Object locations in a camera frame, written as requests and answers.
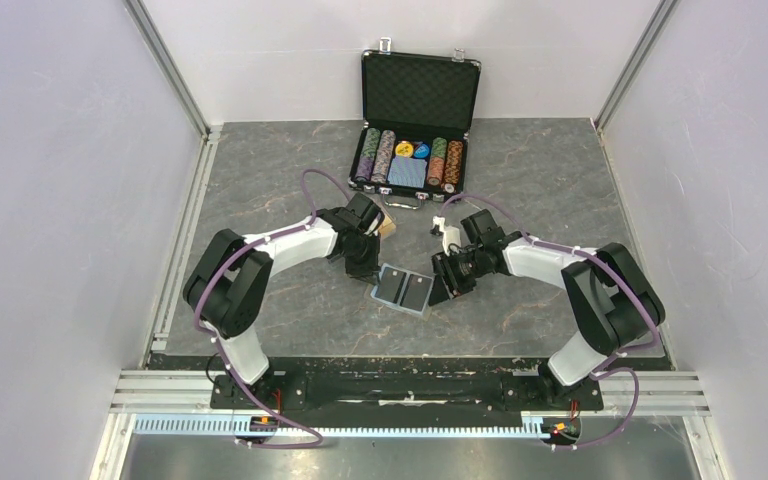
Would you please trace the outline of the orange card box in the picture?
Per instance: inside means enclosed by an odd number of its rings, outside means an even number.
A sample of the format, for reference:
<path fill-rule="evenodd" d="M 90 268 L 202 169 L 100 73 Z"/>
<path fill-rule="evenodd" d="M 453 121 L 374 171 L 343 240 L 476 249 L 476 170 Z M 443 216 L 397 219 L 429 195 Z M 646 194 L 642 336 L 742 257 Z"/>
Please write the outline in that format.
<path fill-rule="evenodd" d="M 379 221 L 379 224 L 376 227 L 376 234 L 380 237 L 381 240 L 385 240 L 389 236 L 391 236 L 396 230 L 396 223 L 393 220 L 392 216 L 387 212 L 381 213 L 381 219 Z"/>

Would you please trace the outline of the beige card holder wallet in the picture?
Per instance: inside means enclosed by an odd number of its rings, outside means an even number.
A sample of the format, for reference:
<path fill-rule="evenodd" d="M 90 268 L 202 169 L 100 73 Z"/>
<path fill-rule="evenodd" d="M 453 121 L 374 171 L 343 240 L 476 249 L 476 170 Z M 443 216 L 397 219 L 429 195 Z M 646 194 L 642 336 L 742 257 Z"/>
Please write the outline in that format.
<path fill-rule="evenodd" d="M 434 278 L 429 275 L 384 263 L 377 283 L 367 288 L 368 300 L 395 312 L 428 318 Z"/>

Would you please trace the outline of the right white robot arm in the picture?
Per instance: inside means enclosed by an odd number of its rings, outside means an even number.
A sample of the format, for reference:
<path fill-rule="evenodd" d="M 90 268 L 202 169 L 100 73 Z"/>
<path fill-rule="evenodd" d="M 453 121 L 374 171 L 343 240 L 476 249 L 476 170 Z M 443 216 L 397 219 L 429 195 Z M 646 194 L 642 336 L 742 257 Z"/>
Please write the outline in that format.
<path fill-rule="evenodd" d="M 537 392 L 551 408 L 562 408 L 578 385 L 648 337 L 659 343 L 666 318 L 661 299 L 628 248 L 563 246 L 505 232 L 488 210 L 447 224 L 432 220 L 442 252 L 432 257 L 434 284 L 429 302 L 436 305 L 473 291 L 491 274 L 528 278 L 566 293 L 577 330 L 539 369 Z"/>

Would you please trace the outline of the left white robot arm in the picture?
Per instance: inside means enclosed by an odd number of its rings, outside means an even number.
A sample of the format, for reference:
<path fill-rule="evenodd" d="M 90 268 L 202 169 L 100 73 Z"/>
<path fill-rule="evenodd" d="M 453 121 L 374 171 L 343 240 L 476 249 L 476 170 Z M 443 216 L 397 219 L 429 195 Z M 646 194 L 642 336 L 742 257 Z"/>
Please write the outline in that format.
<path fill-rule="evenodd" d="M 344 206 L 315 210 L 282 229 L 247 235 L 223 229 L 213 236 L 182 297 L 248 406 L 262 407 L 274 394 L 274 381 L 265 374 L 269 359 L 254 327 L 269 281 L 310 260 L 327 259 L 343 260 L 349 278 L 375 283 L 384 219 L 374 201 L 356 194 Z"/>

